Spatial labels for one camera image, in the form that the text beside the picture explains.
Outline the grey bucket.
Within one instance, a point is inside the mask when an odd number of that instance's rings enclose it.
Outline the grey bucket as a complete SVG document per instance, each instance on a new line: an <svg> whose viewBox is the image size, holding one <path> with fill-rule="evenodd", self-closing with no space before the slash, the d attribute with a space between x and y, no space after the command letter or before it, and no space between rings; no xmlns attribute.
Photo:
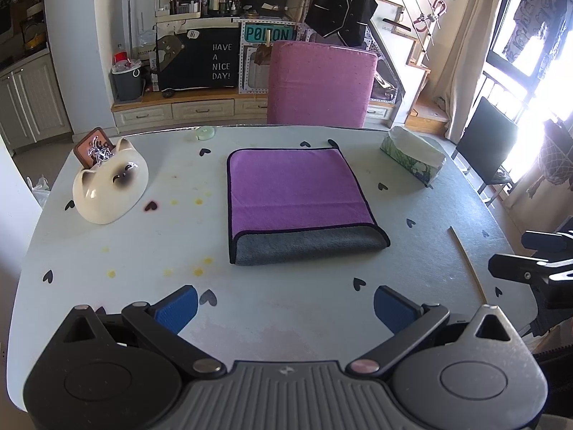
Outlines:
<svg viewBox="0 0 573 430"><path fill-rule="evenodd" d="M144 92L143 63L141 60L124 59L112 66L111 74L116 98L120 102L137 100Z"/></svg>

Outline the white cat-shaped ceramic holder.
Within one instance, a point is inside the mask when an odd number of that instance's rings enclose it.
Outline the white cat-shaped ceramic holder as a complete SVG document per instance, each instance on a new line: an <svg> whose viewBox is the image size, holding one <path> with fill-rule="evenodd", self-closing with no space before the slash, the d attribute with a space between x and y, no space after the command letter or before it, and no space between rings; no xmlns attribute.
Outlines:
<svg viewBox="0 0 573 430"><path fill-rule="evenodd" d="M90 223L114 222L138 203L149 175L146 160L122 137L107 160L76 175L72 188L75 207Z"/></svg>

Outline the pink upholstered chair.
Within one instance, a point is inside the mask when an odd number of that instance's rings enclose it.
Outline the pink upholstered chair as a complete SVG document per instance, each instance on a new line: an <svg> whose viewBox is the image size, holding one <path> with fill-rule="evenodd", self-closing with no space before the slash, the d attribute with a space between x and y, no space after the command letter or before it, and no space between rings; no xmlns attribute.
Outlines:
<svg viewBox="0 0 573 430"><path fill-rule="evenodd" d="M361 49L302 41L274 45L267 122L363 128L378 57Z"/></svg>

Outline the cream low drawer cabinet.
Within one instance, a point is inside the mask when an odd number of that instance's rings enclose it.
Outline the cream low drawer cabinet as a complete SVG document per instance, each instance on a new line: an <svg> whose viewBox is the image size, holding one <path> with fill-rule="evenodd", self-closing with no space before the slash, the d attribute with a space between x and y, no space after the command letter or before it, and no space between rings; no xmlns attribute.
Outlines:
<svg viewBox="0 0 573 430"><path fill-rule="evenodd" d="M180 91L171 98L147 92L136 102L112 107L120 133L192 125L266 124L266 94L240 94L237 89Z"/></svg>

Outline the purple and grey towel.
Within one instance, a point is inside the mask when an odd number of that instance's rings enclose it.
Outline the purple and grey towel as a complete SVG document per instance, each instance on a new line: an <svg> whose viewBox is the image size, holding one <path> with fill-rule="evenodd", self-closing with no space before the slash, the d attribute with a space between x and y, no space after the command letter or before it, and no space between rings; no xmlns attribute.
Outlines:
<svg viewBox="0 0 573 430"><path fill-rule="evenodd" d="M391 244L334 140L315 149L236 149L226 180L233 265L379 252Z"/></svg>

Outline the teal poison sign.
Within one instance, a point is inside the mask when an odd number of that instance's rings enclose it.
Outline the teal poison sign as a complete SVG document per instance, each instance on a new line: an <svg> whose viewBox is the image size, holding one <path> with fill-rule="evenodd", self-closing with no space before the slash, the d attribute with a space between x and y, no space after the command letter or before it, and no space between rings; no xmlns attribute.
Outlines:
<svg viewBox="0 0 573 430"><path fill-rule="evenodd" d="M246 23L244 40L248 44L265 44L277 41L294 41L296 27L293 25Z"/></svg>

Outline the wooden stick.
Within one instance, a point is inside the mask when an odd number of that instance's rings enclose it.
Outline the wooden stick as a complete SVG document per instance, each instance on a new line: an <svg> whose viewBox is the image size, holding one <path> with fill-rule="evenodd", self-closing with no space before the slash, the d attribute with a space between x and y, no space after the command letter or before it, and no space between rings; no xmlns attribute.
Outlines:
<svg viewBox="0 0 573 430"><path fill-rule="evenodd" d="M464 248L464 245L463 245L463 243L462 243L462 241L461 241L459 235L457 234L456 229L454 229L453 226L450 226L450 227L449 227L449 231L450 231L450 233L452 234L454 241L457 243L457 246L458 246L458 248L459 248L459 250L460 250L460 252L461 252L461 254L462 254L462 256L463 256L463 259L464 259L464 261L465 261L467 267L469 268L470 274L471 274L471 276L472 276L472 278L473 278L473 280L474 280L474 282L475 282L475 285L476 285L476 287L477 287L477 289L478 289L478 291L479 291L479 294L480 294L480 296L481 296L482 303L483 303L483 304L487 304L487 301L488 301L488 299L487 299L487 292L485 291L484 286L483 286L482 283L481 283L481 280L480 280L480 278L479 278L479 275L478 275L476 269L474 268L474 265L472 264L472 261L471 261L471 259L470 259L470 257L469 257L468 252L467 252L466 249Z"/></svg>

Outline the black hanging jacket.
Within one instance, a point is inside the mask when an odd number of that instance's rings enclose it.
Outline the black hanging jacket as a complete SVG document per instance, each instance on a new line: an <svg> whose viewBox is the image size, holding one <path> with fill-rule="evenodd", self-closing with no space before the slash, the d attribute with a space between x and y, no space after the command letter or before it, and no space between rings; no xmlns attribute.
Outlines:
<svg viewBox="0 0 573 430"><path fill-rule="evenodd" d="M376 0L312 0L305 23L324 39L337 36L343 45L357 48L377 8Z"/></svg>

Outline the brown framed small box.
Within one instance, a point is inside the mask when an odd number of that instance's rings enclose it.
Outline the brown framed small box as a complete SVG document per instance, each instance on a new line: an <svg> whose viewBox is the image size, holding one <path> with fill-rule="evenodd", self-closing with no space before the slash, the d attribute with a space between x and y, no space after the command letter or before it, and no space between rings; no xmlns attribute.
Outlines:
<svg viewBox="0 0 573 430"><path fill-rule="evenodd" d="M107 161L114 154L115 145L101 127L92 129L73 149L74 156L84 169Z"/></svg>

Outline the beige curtain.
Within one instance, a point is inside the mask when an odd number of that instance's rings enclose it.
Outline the beige curtain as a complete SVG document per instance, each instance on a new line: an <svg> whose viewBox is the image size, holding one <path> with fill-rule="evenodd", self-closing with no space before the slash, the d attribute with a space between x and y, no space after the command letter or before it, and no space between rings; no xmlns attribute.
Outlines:
<svg viewBox="0 0 573 430"><path fill-rule="evenodd" d="M469 119L501 0L468 0L456 39L434 89L449 123L446 138L458 143Z"/></svg>

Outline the black cloth-covered television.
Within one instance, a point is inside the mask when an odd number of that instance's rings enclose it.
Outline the black cloth-covered television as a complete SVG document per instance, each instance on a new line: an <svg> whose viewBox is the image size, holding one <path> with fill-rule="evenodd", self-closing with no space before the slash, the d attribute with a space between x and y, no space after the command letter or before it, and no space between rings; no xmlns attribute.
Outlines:
<svg viewBox="0 0 573 430"><path fill-rule="evenodd" d="M187 29L157 40L157 80L162 92L234 89L239 79L240 29Z"/></svg>

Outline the white dotted frame box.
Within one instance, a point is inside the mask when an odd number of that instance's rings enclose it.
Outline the white dotted frame box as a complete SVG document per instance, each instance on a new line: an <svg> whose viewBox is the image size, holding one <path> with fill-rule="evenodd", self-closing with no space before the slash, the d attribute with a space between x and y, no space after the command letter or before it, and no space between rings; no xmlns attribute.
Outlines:
<svg viewBox="0 0 573 430"><path fill-rule="evenodd" d="M241 94L258 94L268 92L269 70L274 43L248 44L244 40L246 23L281 24L296 27L296 39L299 24L286 19L239 19L240 22L240 57L239 57L239 92Z"/></svg>

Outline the black chair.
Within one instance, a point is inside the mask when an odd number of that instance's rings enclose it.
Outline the black chair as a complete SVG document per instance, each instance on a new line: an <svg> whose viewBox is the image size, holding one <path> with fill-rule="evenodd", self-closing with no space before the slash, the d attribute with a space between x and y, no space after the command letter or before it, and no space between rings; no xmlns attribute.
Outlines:
<svg viewBox="0 0 573 430"><path fill-rule="evenodd" d="M460 154L469 169L476 172L482 181L479 194L488 186L498 185L497 192L485 201L487 207L495 201L505 185L513 182L503 163L516 142L517 124L487 98L481 97L451 158L455 159Z"/></svg>

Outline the green round tape measure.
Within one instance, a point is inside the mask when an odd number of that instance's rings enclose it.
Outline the green round tape measure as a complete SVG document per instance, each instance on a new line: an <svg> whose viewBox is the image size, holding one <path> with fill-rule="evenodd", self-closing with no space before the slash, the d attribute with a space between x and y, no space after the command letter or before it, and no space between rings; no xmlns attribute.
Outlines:
<svg viewBox="0 0 573 430"><path fill-rule="evenodd" d="M202 126L194 131L195 137L198 141L209 141L216 135L214 126Z"/></svg>

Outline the cream tall cupboard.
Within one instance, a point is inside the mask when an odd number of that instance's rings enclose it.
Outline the cream tall cupboard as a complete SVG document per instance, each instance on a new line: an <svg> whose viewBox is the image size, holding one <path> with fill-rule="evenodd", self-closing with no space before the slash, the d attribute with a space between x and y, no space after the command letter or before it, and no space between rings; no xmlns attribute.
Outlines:
<svg viewBox="0 0 573 430"><path fill-rule="evenodd" d="M1 137L10 151L71 133L48 49L1 72Z"/></svg>

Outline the green patterned tissue box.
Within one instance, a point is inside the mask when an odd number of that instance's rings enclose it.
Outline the green patterned tissue box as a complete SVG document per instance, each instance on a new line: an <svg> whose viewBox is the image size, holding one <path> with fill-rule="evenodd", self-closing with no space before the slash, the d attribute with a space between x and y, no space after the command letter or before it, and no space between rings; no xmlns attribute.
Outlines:
<svg viewBox="0 0 573 430"><path fill-rule="evenodd" d="M444 152L402 126L389 129L380 149L425 186L433 184L447 160Z"/></svg>

